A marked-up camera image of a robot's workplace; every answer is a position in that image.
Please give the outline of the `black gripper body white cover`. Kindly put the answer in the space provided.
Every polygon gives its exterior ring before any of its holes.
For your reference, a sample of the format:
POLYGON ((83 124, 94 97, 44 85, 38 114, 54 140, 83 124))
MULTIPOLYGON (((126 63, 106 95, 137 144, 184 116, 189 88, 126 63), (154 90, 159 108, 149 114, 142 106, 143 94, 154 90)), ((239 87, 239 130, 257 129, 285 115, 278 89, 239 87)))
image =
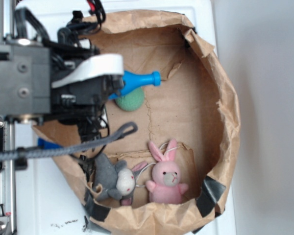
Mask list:
POLYGON ((49 120, 98 118, 109 96, 124 88, 120 54, 65 46, 53 48, 51 58, 49 120))

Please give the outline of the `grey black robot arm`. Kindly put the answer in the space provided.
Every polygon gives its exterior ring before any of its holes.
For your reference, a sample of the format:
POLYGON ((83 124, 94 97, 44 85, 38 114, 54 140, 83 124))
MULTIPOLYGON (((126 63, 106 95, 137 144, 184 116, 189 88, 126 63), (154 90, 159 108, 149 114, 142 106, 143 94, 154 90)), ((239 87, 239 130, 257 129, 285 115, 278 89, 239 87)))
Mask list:
POLYGON ((74 12, 58 30, 57 42, 29 9, 15 11, 17 34, 0 43, 0 116, 9 122, 97 118, 109 97, 120 93, 123 58, 79 41, 80 35, 99 31, 106 18, 99 1, 89 6, 97 20, 84 22, 74 12))

